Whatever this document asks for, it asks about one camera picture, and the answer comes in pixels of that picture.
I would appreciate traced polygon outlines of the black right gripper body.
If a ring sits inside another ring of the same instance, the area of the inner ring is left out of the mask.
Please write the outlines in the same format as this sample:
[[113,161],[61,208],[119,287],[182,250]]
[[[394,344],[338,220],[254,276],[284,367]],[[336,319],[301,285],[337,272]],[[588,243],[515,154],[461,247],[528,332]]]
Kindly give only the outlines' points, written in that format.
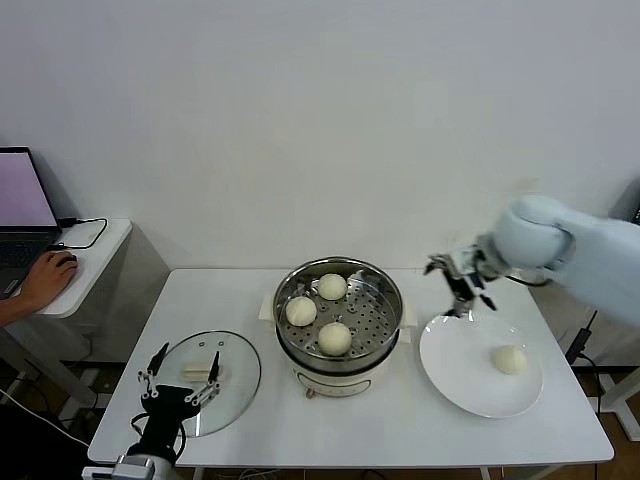
[[450,259],[450,271],[443,275],[452,292],[473,293],[474,299],[483,294],[483,283],[473,260]]

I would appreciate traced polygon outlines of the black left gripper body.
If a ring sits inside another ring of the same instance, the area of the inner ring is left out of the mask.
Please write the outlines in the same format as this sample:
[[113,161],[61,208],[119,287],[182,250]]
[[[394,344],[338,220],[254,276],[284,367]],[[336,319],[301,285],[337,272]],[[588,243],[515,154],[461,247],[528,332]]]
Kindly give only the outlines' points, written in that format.
[[195,393],[191,388],[159,385],[158,395],[142,401],[147,421],[140,439],[144,454],[181,454],[186,446],[183,423],[195,417],[200,407],[187,398]]

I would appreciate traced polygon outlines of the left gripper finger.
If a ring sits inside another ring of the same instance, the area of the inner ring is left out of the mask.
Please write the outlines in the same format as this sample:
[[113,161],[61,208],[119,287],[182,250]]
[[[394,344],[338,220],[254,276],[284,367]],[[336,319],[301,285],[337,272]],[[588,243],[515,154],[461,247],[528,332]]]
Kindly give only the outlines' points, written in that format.
[[217,351],[208,371],[205,365],[189,365],[183,369],[183,379],[190,383],[201,383],[201,386],[185,398],[191,405],[206,405],[212,401],[220,391],[218,377],[220,373],[220,352]]
[[169,343],[164,343],[158,352],[151,357],[147,367],[138,371],[137,380],[140,387],[141,399],[157,398],[159,396],[156,386],[156,376],[159,373],[168,348]]

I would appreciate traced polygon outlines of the person's bare hand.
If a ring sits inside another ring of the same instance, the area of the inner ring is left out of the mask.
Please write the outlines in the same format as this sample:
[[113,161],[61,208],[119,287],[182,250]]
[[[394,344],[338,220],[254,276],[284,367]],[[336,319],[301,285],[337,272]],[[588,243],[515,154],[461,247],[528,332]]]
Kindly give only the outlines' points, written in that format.
[[69,252],[46,252],[34,263],[18,295],[29,313],[47,307],[68,286],[78,269]]

